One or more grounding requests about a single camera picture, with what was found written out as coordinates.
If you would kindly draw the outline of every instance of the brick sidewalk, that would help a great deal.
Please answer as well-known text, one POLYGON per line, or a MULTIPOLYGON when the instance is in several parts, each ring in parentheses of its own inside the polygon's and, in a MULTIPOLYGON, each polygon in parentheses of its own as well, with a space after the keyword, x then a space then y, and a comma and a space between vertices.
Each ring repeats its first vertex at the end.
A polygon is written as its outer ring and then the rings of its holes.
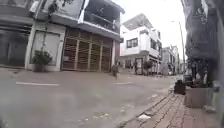
POLYGON ((141 114, 150 116, 150 119, 139 119, 139 115, 119 128, 218 128, 214 114, 187 108, 183 101, 184 96, 170 94, 141 114))

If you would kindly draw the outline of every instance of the awning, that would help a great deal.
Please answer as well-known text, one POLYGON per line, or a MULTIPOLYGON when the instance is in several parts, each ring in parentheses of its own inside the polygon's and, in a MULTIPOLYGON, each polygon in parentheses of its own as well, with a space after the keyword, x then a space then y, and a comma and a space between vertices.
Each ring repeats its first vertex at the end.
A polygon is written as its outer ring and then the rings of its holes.
POLYGON ((108 3, 109 5, 117 8, 120 12, 122 12, 123 14, 125 13, 125 10, 118 4, 114 3, 112 0, 104 0, 106 3, 108 3))
POLYGON ((134 18, 124 22, 123 25, 129 30, 133 30, 133 29, 136 29, 141 26, 145 26, 148 29, 153 28, 153 26, 149 22, 148 18, 142 13, 135 16, 134 18))

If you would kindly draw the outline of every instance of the curb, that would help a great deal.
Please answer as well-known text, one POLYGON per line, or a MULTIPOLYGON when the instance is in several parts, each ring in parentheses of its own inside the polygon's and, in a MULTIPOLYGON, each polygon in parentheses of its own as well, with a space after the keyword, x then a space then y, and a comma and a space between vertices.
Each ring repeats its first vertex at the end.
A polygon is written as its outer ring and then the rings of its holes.
POLYGON ((116 126, 115 128, 124 128, 129 122, 131 122, 133 119, 137 118, 138 116, 142 115, 145 113, 145 111, 152 109, 153 107, 155 107, 156 105, 158 105, 159 103, 161 103, 163 100, 165 100, 169 95, 171 95, 172 93, 168 93, 165 94, 164 96, 161 96, 160 98, 155 99, 155 101, 152 102, 152 104, 150 104, 147 108, 145 108, 142 112, 140 112, 140 114, 136 114, 135 116, 133 116, 131 119, 124 121, 123 123, 118 124, 118 126, 116 126))

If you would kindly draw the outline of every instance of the balcony railing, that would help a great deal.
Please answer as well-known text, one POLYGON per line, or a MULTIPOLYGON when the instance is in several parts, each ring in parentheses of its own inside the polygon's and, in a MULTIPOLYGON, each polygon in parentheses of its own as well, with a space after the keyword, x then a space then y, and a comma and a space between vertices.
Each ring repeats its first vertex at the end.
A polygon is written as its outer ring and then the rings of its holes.
POLYGON ((97 16, 91 12, 87 12, 87 11, 85 12, 84 21, 93 23, 95 25, 99 25, 103 28, 106 28, 116 33, 120 32, 119 25, 116 25, 116 23, 113 23, 107 19, 104 19, 103 17, 97 16))

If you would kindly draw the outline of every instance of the person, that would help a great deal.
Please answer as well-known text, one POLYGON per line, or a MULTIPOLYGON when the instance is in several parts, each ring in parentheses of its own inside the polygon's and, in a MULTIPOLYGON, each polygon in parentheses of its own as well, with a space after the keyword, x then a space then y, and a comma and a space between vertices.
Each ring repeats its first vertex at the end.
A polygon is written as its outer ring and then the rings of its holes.
POLYGON ((147 63, 147 61, 144 61, 143 62, 143 74, 144 74, 144 76, 148 76, 149 75, 149 72, 148 72, 148 63, 147 63))
POLYGON ((137 61, 135 60, 135 62, 134 62, 134 64, 133 64, 133 66, 134 66, 134 69, 135 69, 135 74, 137 74, 137 70, 138 70, 138 63, 137 63, 137 61))
POLYGON ((33 2, 33 4, 31 5, 30 10, 29 10, 29 16, 30 17, 34 16, 34 13, 37 11, 38 4, 39 4, 39 1, 35 0, 33 2))

